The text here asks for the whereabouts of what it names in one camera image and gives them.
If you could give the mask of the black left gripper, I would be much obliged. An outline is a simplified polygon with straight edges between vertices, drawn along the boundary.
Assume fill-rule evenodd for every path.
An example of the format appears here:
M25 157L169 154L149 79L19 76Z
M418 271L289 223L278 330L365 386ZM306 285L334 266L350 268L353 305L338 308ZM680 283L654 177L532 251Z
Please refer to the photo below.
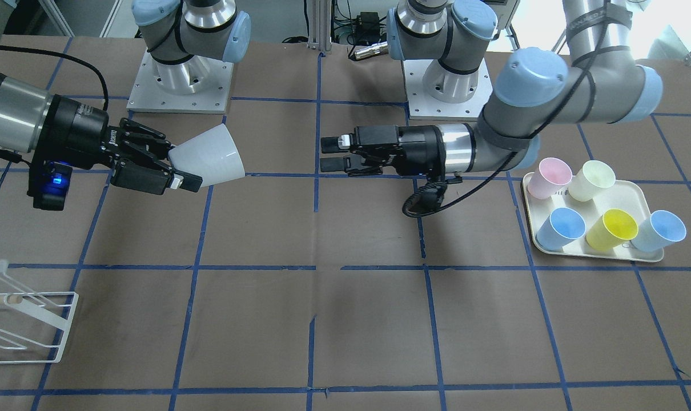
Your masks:
M350 152L354 156L323 157L319 171L355 176L380 175L393 167L398 175L444 178L444 140L435 126L356 127L354 135L320 138L320 153Z

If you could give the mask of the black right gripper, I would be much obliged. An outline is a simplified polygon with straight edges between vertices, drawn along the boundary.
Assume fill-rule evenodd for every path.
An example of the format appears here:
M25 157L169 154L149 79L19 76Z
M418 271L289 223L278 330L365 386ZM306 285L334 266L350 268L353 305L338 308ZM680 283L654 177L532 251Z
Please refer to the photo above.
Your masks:
M197 192L203 179L178 171L166 164L145 167L132 160L121 160L121 144L136 144L156 159L168 159L171 143L166 135L134 120L121 119L110 126L104 110L54 96L47 114L47 160L83 170L96 164L113 169L111 185L123 189L163 195L165 190Z

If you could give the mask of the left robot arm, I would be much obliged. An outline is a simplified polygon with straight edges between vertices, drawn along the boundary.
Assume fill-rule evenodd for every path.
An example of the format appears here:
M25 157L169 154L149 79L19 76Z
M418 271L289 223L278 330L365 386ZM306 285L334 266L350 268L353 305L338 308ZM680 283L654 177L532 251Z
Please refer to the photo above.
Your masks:
M651 114L663 81L631 55L626 2L565 1L563 10L569 63L549 50L515 50L474 124L356 127L322 138L320 172L379 175L393 167L443 182L448 174L531 166L539 133L554 122L615 124ZM481 1L401 1L387 17L389 55L429 60L429 95L460 102L470 96L497 21Z

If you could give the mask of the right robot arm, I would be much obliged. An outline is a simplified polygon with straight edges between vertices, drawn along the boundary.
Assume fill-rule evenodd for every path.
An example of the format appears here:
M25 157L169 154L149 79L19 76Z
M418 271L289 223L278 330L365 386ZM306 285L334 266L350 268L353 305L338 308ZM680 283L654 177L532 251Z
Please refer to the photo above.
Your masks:
M16 6L0 1L0 39ZM251 41L251 16L233 1L134 1L131 11L167 92L199 91L210 74L206 59L241 62ZM22 162L33 153L27 194L37 208L65 200L74 167L106 166L114 186L155 195L241 179L233 149L223 126L174 146L153 128L128 119L114 127L105 109L0 73L0 158Z

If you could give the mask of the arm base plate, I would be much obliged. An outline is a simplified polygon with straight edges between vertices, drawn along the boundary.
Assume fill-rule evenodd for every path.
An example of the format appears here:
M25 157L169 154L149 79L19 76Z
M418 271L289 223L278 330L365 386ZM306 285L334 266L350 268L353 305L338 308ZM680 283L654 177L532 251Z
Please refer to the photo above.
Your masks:
M448 72L437 60L408 60L402 67L413 120L477 120L493 92L485 60L468 75Z
M164 65L144 53L127 109L153 114L225 114L234 64L194 55Z

